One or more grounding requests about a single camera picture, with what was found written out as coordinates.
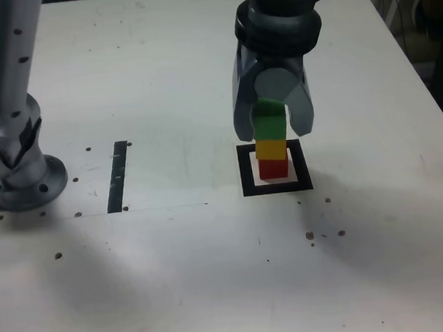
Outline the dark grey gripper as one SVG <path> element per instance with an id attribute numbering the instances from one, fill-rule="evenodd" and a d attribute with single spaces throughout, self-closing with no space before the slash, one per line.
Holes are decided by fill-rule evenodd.
<path id="1" fill-rule="evenodd" d="M 233 129 L 239 140 L 254 138 L 252 108 L 257 95 L 283 103 L 296 135 L 312 131 L 314 108 L 306 82 L 304 54 L 283 43 L 240 42 L 233 65 Z"/>

